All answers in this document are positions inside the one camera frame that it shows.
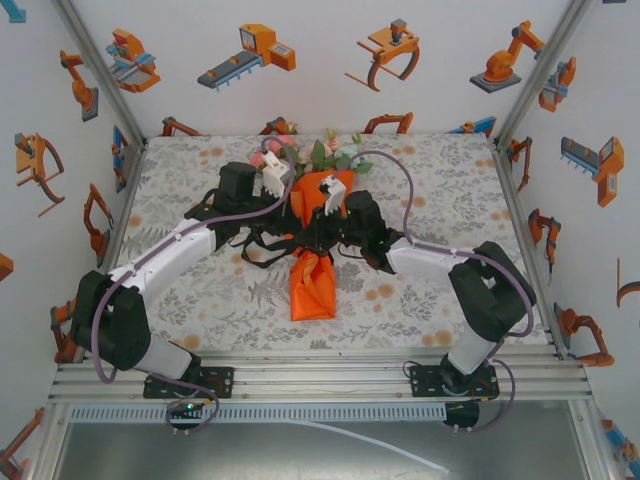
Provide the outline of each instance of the orange bag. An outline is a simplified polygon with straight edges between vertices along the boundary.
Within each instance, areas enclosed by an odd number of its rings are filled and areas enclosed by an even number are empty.
[[[322,320],[336,316],[336,276],[329,257],[306,251],[291,267],[291,320]]]
[[[314,208],[324,205],[326,200],[318,186],[333,171],[308,173],[296,183],[291,192],[290,202],[293,212],[309,225]],[[351,191],[355,172],[345,171],[338,179]],[[291,320],[322,320],[336,316],[336,276],[329,257],[318,257],[306,251],[291,267],[289,277],[291,298]]]

